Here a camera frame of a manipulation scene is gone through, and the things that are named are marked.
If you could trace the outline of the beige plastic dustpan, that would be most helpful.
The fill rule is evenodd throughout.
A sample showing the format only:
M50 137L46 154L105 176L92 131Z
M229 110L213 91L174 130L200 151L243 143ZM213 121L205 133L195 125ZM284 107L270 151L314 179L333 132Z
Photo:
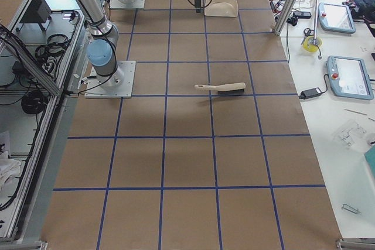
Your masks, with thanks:
M206 0L205 16L219 16L236 18L238 16L237 0Z

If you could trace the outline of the white hand brush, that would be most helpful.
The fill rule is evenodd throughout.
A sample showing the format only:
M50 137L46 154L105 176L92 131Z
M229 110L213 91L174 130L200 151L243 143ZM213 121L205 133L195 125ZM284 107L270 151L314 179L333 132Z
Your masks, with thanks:
M197 90L216 91L218 95L244 94L245 88L246 88L246 84L243 82L221 84L221 85L204 85L204 84L195 85L195 89Z

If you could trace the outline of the black scissors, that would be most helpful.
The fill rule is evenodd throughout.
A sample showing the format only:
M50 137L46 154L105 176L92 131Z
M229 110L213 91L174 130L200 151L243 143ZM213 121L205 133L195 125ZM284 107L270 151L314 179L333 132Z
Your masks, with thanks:
M313 36L314 35L314 30L311 29L311 28L305 28L303 30L303 34L304 34L304 38L307 38L309 36Z

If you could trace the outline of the yellow tape roll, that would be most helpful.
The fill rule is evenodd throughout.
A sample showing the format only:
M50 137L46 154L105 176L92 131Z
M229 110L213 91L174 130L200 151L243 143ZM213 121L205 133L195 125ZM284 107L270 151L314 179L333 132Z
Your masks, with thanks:
M318 37L314 39L314 36L307 36L302 43L302 47L311 53L317 52L321 45L322 40Z

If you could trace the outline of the teach pendant far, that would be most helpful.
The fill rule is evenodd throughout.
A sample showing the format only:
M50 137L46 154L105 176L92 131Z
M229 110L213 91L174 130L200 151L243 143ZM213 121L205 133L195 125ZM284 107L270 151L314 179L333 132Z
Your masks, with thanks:
M353 34L356 32L350 9L346 5L320 3L319 22L325 31Z

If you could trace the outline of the teach pendant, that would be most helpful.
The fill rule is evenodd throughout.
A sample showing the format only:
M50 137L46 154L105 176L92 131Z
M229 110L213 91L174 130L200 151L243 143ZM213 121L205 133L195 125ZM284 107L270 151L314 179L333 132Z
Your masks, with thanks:
M326 61L330 87L335 96L373 100L374 94L364 60L329 56Z
M356 32L350 9L346 5L320 3L319 22L325 31L353 34Z

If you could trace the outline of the black power adapter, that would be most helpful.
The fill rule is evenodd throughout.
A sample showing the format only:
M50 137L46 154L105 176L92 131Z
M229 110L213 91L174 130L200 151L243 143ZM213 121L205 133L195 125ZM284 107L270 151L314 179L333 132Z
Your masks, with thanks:
M319 87L316 87L316 88L310 88L310 89L301 91L298 98L301 100L308 100L311 98L319 97L321 95L322 95L321 89Z

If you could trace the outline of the teach pendant near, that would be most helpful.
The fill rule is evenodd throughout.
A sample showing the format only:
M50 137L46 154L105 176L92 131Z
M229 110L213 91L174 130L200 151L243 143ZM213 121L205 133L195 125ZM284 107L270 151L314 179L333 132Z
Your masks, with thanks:
M326 61L330 87L335 96L373 100L374 94L364 60L329 56Z

